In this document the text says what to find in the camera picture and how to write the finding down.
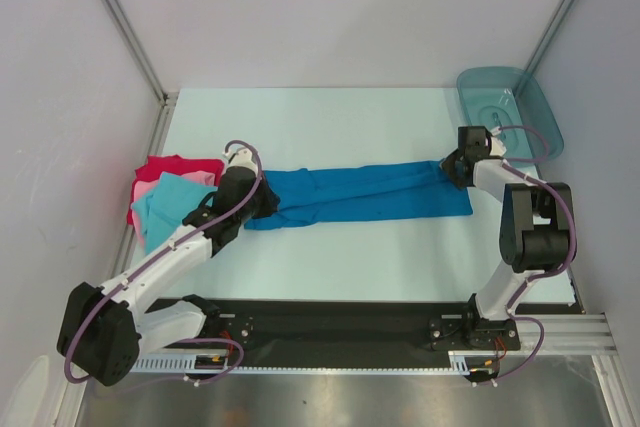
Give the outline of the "blue t shirt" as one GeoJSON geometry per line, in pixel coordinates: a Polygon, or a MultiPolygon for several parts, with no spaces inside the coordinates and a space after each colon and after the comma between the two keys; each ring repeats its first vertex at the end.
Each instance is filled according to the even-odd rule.
{"type": "Polygon", "coordinates": [[[436,161],[271,170],[265,176],[280,198],[278,210],[269,217],[248,221],[248,230],[473,214],[468,191],[456,188],[436,161]]]}

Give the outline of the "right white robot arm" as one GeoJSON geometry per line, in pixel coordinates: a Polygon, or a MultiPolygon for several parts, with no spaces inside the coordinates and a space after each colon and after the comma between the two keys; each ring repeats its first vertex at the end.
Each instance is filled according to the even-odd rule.
{"type": "Polygon", "coordinates": [[[577,251],[573,196],[568,184],[545,182],[516,169],[506,148],[484,126],[458,129],[458,145],[441,168],[458,187],[474,187],[501,202],[501,262],[487,284],[469,299],[459,319],[436,319],[430,340],[436,350],[519,348],[516,310],[542,279],[568,269],[577,251]]]}

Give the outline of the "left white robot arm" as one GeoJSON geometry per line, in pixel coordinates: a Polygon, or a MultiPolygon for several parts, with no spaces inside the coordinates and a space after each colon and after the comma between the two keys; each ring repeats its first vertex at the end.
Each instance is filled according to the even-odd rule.
{"type": "Polygon", "coordinates": [[[99,286],[78,284],[69,294],[56,344],[72,384],[120,382],[139,357],[173,344],[212,344],[243,351],[220,337],[219,309],[189,294],[161,310],[152,305],[174,283],[234,241],[249,220],[279,204],[257,166],[230,166],[177,230],[139,264],[99,286]]]}

